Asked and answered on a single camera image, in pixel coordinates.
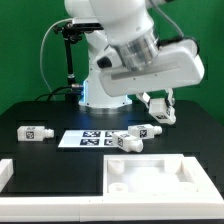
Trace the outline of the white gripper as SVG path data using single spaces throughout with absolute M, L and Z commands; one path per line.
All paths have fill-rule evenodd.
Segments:
M 160 48 L 159 55 L 146 70 L 128 71 L 125 67 L 102 69 L 99 80 L 111 97 L 137 94 L 149 108 L 150 96 L 143 92 L 165 90 L 167 106 L 174 105 L 173 89 L 197 85 L 204 76 L 199 47 L 192 39 L 184 39 Z

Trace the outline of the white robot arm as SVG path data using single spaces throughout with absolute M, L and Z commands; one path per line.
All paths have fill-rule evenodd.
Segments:
M 89 73 L 81 108 L 117 112 L 129 96 L 200 83 L 204 66 L 197 43 L 180 37 L 161 43 L 148 10 L 171 0 L 64 0 L 74 25 L 100 25 L 85 33 Z

